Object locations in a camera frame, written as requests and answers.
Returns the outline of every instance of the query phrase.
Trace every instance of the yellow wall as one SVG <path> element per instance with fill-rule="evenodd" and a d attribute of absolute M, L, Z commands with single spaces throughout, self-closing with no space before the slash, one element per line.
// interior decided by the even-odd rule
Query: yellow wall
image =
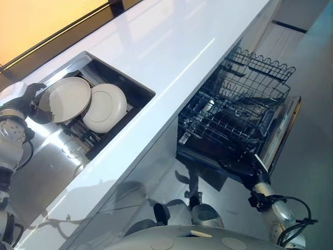
<path fill-rule="evenodd" d="M 98 8 L 107 0 L 0 0 L 0 64 Z"/>

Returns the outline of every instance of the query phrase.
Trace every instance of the white plate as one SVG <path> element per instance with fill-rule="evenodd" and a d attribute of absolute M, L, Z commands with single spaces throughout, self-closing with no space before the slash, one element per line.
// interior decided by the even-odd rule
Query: white plate
<path fill-rule="evenodd" d="M 63 78 L 44 93 L 39 108 L 53 113 L 53 122 L 64 122 L 79 115 L 89 104 L 91 88 L 79 77 Z"/>
<path fill-rule="evenodd" d="M 92 100 L 83 117 L 86 126 L 96 133 L 106 133 L 126 115 L 127 101 L 120 88 L 105 83 L 92 88 Z"/>

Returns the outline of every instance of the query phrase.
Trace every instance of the dishwasher rack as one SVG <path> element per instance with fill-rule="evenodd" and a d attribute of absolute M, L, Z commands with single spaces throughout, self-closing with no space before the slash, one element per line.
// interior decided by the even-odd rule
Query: dishwasher rack
<path fill-rule="evenodd" d="M 255 150 L 284 103 L 290 90 L 285 82 L 295 70 L 233 49 L 180 112 L 178 142 L 185 144 L 192 136 Z"/>

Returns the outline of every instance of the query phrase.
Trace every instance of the white countertop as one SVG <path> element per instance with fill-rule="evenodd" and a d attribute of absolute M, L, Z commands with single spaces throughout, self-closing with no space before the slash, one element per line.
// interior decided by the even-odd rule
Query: white countertop
<path fill-rule="evenodd" d="M 23 81 L 39 82 L 82 51 L 156 92 L 144 109 L 48 206 L 52 219 L 83 220 L 133 169 L 269 0 L 144 0 L 79 41 Z M 94 187 L 93 195 L 75 194 Z M 42 223 L 40 215 L 32 226 Z M 78 224 L 63 223 L 70 235 Z M 27 229 L 17 249 L 58 249 L 57 228 Z"/>

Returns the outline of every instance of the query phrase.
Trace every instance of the stainless steel sink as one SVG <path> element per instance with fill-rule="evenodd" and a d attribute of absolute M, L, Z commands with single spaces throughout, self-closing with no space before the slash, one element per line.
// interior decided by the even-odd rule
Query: stainless steel sink
<path fill-rule="evenodd" d="M 91 87 L 102 83 L 117 85 L 127 99 L 126 115 L 106 134 L 85 127 L 81 116 L 66 123 L 41 125 L 27 119 L 36 132 L 32 140 L 34 155 L 13 177 L 10 206 L 21 222 L 28 226 L 55 197 L 75 178 L 139 111 L 155 93 L 93 55 L 82 52 L 41 82 L 48 87 L 65 77 L 82 77 Z M 36 102 L 44 90 L 37 93 Z M 30 154 L 24 145 L 22 162 Z"/>

